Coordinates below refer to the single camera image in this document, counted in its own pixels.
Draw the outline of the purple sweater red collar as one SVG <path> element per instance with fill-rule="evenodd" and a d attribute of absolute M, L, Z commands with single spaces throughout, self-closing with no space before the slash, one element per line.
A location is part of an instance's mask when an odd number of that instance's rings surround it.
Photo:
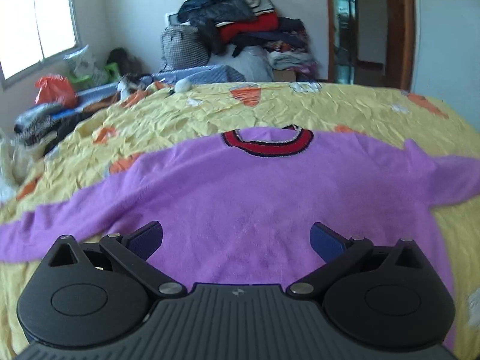
<path fill-rule="evenodd" d="M 142 154 L 126 171 L 39 205 L 1 226 L 1 260 L 42 258 L 54 241 L 128 234 L 152 221 L 151 264 L 185 286 L 281 284 L 320 266 L 309 242 L 322 223 L 377 245 L 413 239 L 453 286 L 437 206 L 479 194 L 479 161 L 432 157 L 357 133 L 253 127 Z"/>

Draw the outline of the blue quilted blanket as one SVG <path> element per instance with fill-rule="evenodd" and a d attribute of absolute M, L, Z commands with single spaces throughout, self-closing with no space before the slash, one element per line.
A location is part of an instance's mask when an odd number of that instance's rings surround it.
<path fill-rule="evenodd" d="M 243 74 L 225 64 L 160 72 L 153 75 L 140 76 L 133 81 L 135 83 L 138 82 L 143 86 L 148 86 L 154 80 L 174 85 L 182 79 L 187 79 L 194 85 L 246 82 L 246 78 Z M 111 96 L 117 91 L 117 87 L 117 83 L 112 83 L 86 89 L 77 94 L 78 102 L 83 104 Z"/>

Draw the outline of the orange plastic bag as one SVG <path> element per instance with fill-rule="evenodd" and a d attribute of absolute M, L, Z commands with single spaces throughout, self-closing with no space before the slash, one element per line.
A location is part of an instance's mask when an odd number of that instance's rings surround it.
<path fill-rule="evenodd" d="M 54 103 L 70 109 L 77 107 L 77 93 L 65 76 L 43 76 L 34 86 L 38 89 L 34 102 L 36 105 Z"/>

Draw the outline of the black white patterned clothes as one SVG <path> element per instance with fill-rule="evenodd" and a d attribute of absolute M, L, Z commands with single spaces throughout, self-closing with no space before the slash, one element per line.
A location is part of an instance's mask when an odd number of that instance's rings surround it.
<path fill-rule="evenodd" d="M 25 146 L 33 146 L 50 132 L 57 131 L 64 119 L 76 113 L 75 109 L 67 109 L 57 103 L 34 106 L 16 118 L 15 139 Z"/>

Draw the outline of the white wardrobe flower decals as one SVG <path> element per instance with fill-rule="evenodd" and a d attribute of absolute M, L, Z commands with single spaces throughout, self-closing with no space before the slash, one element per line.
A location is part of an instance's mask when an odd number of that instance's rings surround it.
<path fill-rule="evenodd" d="M 479 128 L 479 0 L 415 0 L 412 91 Z"/>

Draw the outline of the white round plush ball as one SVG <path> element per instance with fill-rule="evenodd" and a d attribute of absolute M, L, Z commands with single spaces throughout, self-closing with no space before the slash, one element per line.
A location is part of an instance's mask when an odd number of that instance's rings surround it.
<path fill-rule="evenodd" d="M 186 93 L 192 89 L 192 86 L 193 84 L 188 78 L 183 78 L 176 82 L 174 89 L 176 93 Z"/>

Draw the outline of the pile of clothes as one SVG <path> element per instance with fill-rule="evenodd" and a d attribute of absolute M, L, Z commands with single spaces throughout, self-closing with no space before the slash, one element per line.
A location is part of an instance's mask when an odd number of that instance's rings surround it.
<path fill-rule="evenodd" d="M 304 22 L 280 16 L 271 0 L 187 0 L 177 20 L 198 30 L 214 55 L 224 54 L 229 45 L 234 58 L 247 47 L 261 47 L 272 69 L 295 72 L 304 80 L 317 78 Z"/>

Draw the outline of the floral white pillow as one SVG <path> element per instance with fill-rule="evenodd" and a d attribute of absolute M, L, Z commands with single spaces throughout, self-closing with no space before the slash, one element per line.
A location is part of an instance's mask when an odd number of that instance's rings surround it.
<path fill-rule="evenodd" d="M 64 56 L 70 74 L 75 78 L 91 76 L 95 72 L 96 59 L 89 45 Z"/>

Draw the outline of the window with grey frame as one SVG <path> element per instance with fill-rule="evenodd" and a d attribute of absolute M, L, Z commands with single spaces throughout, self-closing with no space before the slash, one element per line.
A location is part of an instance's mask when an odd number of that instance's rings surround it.
<path fill-rule="evenodd" d="M 72 0 L 1 0 L 1 87 L 80 44 Z"/>

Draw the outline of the green plastic chair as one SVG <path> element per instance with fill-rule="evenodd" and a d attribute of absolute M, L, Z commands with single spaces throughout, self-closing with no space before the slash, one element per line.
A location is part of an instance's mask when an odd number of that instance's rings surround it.
<path fill-rule="evenodd" d="M 67 79 L 74 88 L 79 92 L 86 89 L 92 89 L 106 84 L 116 83 L 120 80 L 120 69 L 117 63 L 109 63 L 93 75 L 74 76 L 67 75 Z"/>

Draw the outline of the checkered houndstooth bag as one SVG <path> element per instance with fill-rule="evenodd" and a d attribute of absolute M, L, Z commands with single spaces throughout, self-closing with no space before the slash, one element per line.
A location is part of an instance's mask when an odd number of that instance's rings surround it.
<path fill-rule="evenodd" d="M 195 27 L 170 25 L 163 31 L 161 43 L 167 70 L 196 68 L 208 64 L 208 49 Z"/>

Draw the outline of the brown wooden door frame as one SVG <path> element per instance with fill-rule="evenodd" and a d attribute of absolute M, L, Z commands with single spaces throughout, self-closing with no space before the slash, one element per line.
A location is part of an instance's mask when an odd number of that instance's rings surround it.
<path fill-rule="evenodd" d="M 327 0 L 328 80 L 410 90 L 416 41 L 414 0 Z"/>

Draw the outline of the white quilted jacket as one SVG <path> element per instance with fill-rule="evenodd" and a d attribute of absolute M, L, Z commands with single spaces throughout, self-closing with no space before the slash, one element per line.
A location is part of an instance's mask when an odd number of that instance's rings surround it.
<path fill-rule="evenodd" d="M 56 137 L 57 133 L 51 132 L 37 144 L 26 146 L 1 131 L 1 203 L 16 195 L 31 168 L 44 156 L 46 147 Z"/>

